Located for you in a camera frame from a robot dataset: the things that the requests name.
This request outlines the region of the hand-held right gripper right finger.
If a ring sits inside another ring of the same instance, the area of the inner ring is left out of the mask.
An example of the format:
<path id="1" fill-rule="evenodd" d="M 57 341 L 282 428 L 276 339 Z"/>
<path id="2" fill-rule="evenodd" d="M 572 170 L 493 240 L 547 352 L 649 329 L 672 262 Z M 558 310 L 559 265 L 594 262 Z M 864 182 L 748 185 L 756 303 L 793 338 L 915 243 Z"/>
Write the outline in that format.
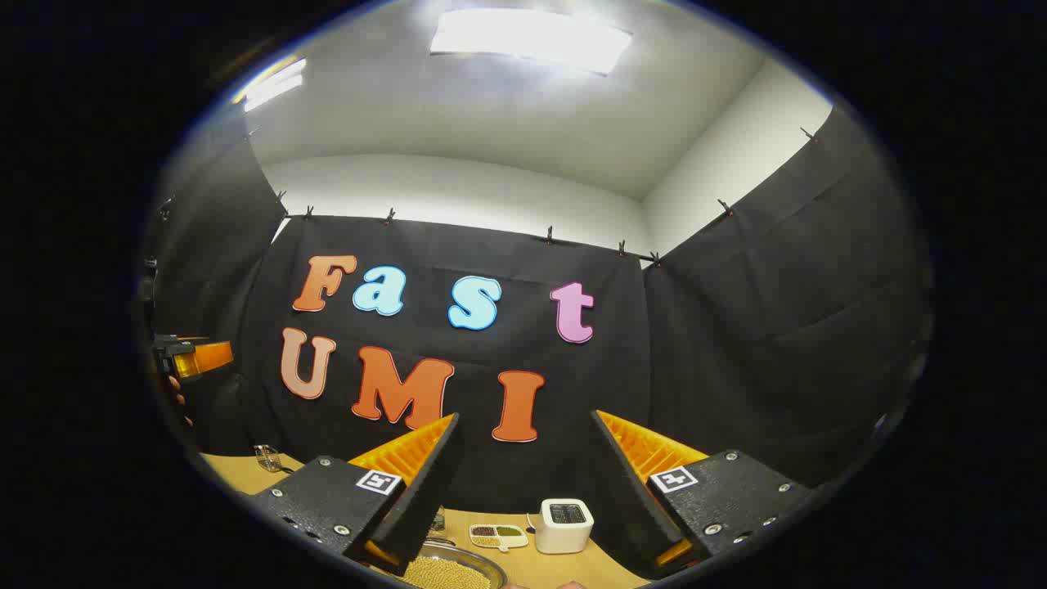
<path id="1" fill-rule="evenodd" d="M 640 577 L 669 577 L 771 533 L 812 489 L 740 450 L 707 454 L 591 412 L 594 534 Z"/>

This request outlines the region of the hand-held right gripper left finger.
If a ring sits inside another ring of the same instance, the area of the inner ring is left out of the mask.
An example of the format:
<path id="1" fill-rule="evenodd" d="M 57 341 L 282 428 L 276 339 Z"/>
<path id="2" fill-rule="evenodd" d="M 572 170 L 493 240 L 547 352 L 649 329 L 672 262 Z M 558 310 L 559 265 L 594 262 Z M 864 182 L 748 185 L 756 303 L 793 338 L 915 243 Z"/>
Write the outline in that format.
<path id="1" fill-rule="evenodd" d="M 324 551 L 404 574 L 461 465 L 460 418 L 438 418 L 352 460 L 319 456 L 251 493 L 252 508 Z"/>

